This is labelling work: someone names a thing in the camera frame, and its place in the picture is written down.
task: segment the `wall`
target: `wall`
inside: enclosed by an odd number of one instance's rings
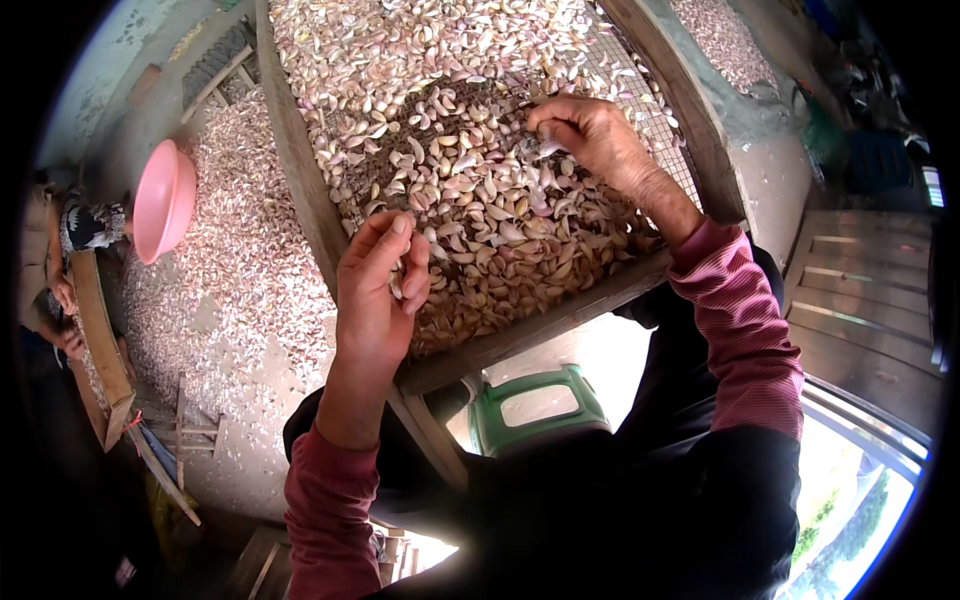
[[[178,0],[119,0],[93,35],[63,88],[37,167],[78,163],[104,109],[144,44]]]

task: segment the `concrete floor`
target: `concrete floor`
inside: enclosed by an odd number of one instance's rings
[[[183,76],[244,15],[253,17],[253,0],[242,0],[231,11],[216,8],[219,3],[190,3],[173,11],[149,40],[123,77],[86,152],[86,183],[98,202],[117,202],[127,190],[136,189],[143,166],[156,144],[167,138],[183,142],[203,127],[203,111],[198,110],[185,126],[183,115]],[[198,22],[203,26],[182,54],[167,61],[174,45]],[[149,63],[161,68],[149,99],[139,108],[126,98],[140,73]]]
[[[749,24],[758,35],[777,67],[791,76],[814,80],[809,38],[803,27],[783,18],[783,8],[775,0],[736,0]],[[252,15],[252,0],[243,0],[230,13],[212,12],[205,17],[204,28],[187,51],[176,61],[162,64],[163,72],[151,94],[148,107],[124,108],[123,98],[115,98],[115,113],[105,118],[91,144],[90,164],[97,179],[97,197],[115,200],[127,189],[133,190],[140,171],[154,146],[164,138],[183,140],[203,126],[202,111],[180,126],[182,112],[180,80],[189,67],[223,32],[243,15]],[[176,30],[187,31],[196,15],[173,15]],[[193,18],[192,23],[180,22]],[[156,44],[167,44],[169,55],[176,39],[161,36]],[[128,74],[135,81],[142,66]],[[755,240],[785,266],[794,236],[810,192],[812,176],[803,148],[796,135],[787,135],[751,143],[734,150],[734,160],[746,182],[750,209],[756,215]],[[493,385],[533,372],[556,370],[561,364],[579,364],[596,389],[607,418],[615,429],[633,404],[636,386],[643,373],[650,332],[638,324],[613,315],[605,315],[565,335],[487,369]],[[229,511],[280,519],[285,503],[282,498],[287,464],[282,446],[277,444],[282,425],[311,390],[291,384],[290,365],[276,355],[265,361],[263,372],[252,380],[270,386],[279,398],[275,411],[267,415],[255,409],[254,398],[236,398],[235,411],[228,417],[224,453],[213,460],[192,453],[187,460],[187,486],[205,505]],[[328,362],[322,366],[322,373]],[[510,408],[512,419],[533,420],[568,410],[553,401],[518,404]],[[170,407],[153,406],[145,417],[172,418]],[[465,414],[448,424],[458,440],[467,438]]]

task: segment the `wooden board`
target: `wooden board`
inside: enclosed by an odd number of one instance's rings
[[[914,269],[926,269],[929,265],[929,247],[895,244],[881,239],[882,244],[869,238],[815,235],[810,251],[829,256],[854,256],[872,262],[884,262]]]
[[[224,597],[236,600],[286,597],[293,575],[290,550],[285,530],[258,527],[230,573]]]
[[[174,423],[174,435],[176,439],[176,452],[174,457],[177,460],[177,487],[183,489],[183,405],[186,404],[186,374],[180,374],[180,384],[177,387],[177,417]]]
[[[622,306],[663,281],[670,254],[645,256],[615,276],[545,314],[517,321],[503,331],[464,342],[453,350],[409,362],[396,372],[396,384],[408,396],[422,395],[534,348],[600,315]]]
[[[880,283],[892,283],[901,288],[926,293],[926,269],[904,267],[891,262],[863,260],[850,256],[823,254],[810,254],[806,258],[804,266],[869,277]]]
[[[183,112],[183,116],[180,118],[180,124],[186,125],[186,122],[190,120],[190,117],[192,117],[193,113],[197,111],[197,108],[204,103],[206,97],[217,88],[217,85],[219,85],[220,82],[229,76],[233,69],[237,68],[237,66],[246,60],[251,54],[253,54],[253,48],[251,48],[250,44],[247,44],[244,49],[237,54],[237,56],[230,59],[230,62],[228,62],[224,68],[217,71],[217,74],[213,76],[213,79],[211,79],[207,85],[204,85],[204,89],[200,90],[200,93],[197,94],[197,97],[194,98],[193,102],[190,103],[190,106],[187,107]]]
[[[803,286],[794,291],[790,302],[790,315],[793,315],[797,310],[813,310],[809,307],[815,307],[820,311],[833,311],[880,325],[889,333],[899,335],[903,339],[918,344],[925,343],[932,348],[929,318],[920,313],[897,308],[890,304],[874,302],[873,300],[864,300]]]
[[[340,225],[340,213],[326,195],[324,174],[313,157],[306,125],[297,112],[297,102],[280,66],[274,43],[274,26],[267,0],[256,0],[256,40],[260,61],[260,82],[270,111],[276,153],[290,187],[297,218],[317,267],[324,276],[330,296],[337,299],[337,264],[347,251],[347,233]]]
[[[190,505],[187,504],[186,498],[183,497],[183,494],[180,493],[180,490],[177,488],[177,484],[170,479],[170,475],[167,474],[166,469],[163,468],[163,465],[160,463],[160,460],[156,457],[154,452],[150,449],[150,445],[147,444],[147,439],[143,437],[143,432],[140,431],[140,428],[137,425],[127,428],[127,435],[130,436],[133,443],[136,444],[137,450],[140,452],[140,457],[143,458],[143,462],[147,464],[147,468],[150,469],[150,472],[154,474],[157,482],[160,484],[160,487],[163,488],[163,491],[167,493],[170,498],[177,503],[177,506],[194,522],[198,527],[200,526],[200,518],[197,514],[190,508]]]
[[[77,306],[84,320],[86,347],[90,350],[93,366],[100,375],[107,403],[112,407],[132,396],[133,386],[127,379],[127,369],[113,337],[94,251],[71,253],[70,270],[73,272]]]
[[[643,55],[674,116],[683,124],[686,148],[699,176],[704,212],[721,225],[739,223],[750,216],[744,208],[746,186],[731,161],[730,143],[713,104],[657,17],[638,0],[602,0],[599,4]],[[756,230],[756,223],[750,223],[750,227]]]
[[[784,278],[783,313],[808,375],[893,427],[933,436],[943,376],[930,364],[927,271],[897,255],[905,236],[928,252],[929,232],[929,219],[918,215],[807,211]],[[856,247],[877,252],[851,252]]]
[[[457,456],[448,432],[430,414],[423,396],[404,396],[391,386],[387,401],[446,483],[458,492],[467,490],[467,469]]]
[[[80,390],[80,400],[84,403],[86,416],[90,419],[90,425],[93,427],[93,433],[104,448],[107,447],[107,415],[100,408],[97,402],[97,393],[93,391],[90,385],[90,378],[86,376],[86,369],[80,361],[70,361],[70,370],[73,371],[73,378],[77,380],[77,389]]]
[[[791,326],[796,324],[820,333],[826,333],[833,337],[853,342],[862,348],[867,348],[873,352],[879,352],[891,358],[895,358],[912,367],[926,371],[938,379],[943,375],[940,369],[930,363],[932,350],[930,347],[921,346],[904,340],[898,336],[865,327],[860,324],[835,319],[827,315],[822,315],[809,310],[790,311],[787,319]]]
[[[70,254],[70,276],[77,296],[78,310],[84,321],[84,341],[90,352],[93,368],[100,377],[109,407],[108,413],[104,415],[107,420],[107,430],[102,439],[104,451],[107,452],[120,440],[124,422],[133,404],[133,386],[127,379],[127,368],[120,358],[120,349],[113,337],[113,327],[110,325],[107,305],[104,303],[100,274],[97,271],[97,258],[93,250]],[[90,416],[90,424],[100,439],[102,423],[95,416]]]
[[[804,352],[804,371],[840,386],[881,409],[935,435],[940,423],[941,381],[928,372],[877,352],[797,324],[790,342]]]
[[[800,281],[802,286],[818,290],[839,292],[855,298],[865,298],[898,306],[922,315],[927,314],[926,294],[919,294],[911,290],[890,285],[882,285],[873,281],[862,281],[844,277],[844,272],[835,270],[821,270],[806,268],[804,277]]]
[[[900,212],[878,212],[872,210],[808,210],[804,221],[818,227],[832,225],[839,227],[868,228],[875,231],[910,231],[916,235],[931,236],[930,218]]]

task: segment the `person's left hand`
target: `person's left hand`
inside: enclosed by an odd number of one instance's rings
[[[408,242],[410,251],[403,254]],[[337,267],[338,367],[364,379],[393,379],[413,337],[414,314],[430,293],[429,251],[404,212],[374,214],[360,227]],[[401,256],[406,266],[402,302],[387,284]]]
[[[73,286],[66,280],[63,273],[51,274],[47,281],[47,287],[50,288],[54,298],[63,307],[63,314],[72,315],[77,312],[77,300],[73,294]]]

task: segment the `wooden tray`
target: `wooden tray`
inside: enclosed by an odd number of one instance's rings
[[[84,365],[80,361],[72,361],[71,369],[77,379],[77,387],[90,418],[90,425],[107,452],[120,440],[124,421],[133,404],[133,386],[127,378],[127,369],[113,337],[94,251],[71,253],[70,273],[77,294],[77,306],[84,320],[86,347],[90,351],[90,358],[93,359],[93,366],[100,377],[107,400],[106,414],[97,403],[97,396],[90,385]]]
[[[696,76],[645,6],[636,0],[604,0],[600,4],[643,57],[683,124],[704,211],[721,224],[738,223],[745,215],[742,178],[731,162],[727,138]],[[336,269],[348,239],[336,205],[327,196],[307,128],[280,65],[267,0],[256,0],[256,30],[261,80],[277,153],[303,234],[336,300]],[[451,350],[408,361],[396,374],[392,407],[444,478],[455,481],[456,487],[465,486],[466,472],[452,452],[448,436],[429,418],[421,395],[537,346],[643,294],[663,280],[668,263],[666,251],[640,257],[615,276],[543,315],[517,321],[505,330]]]

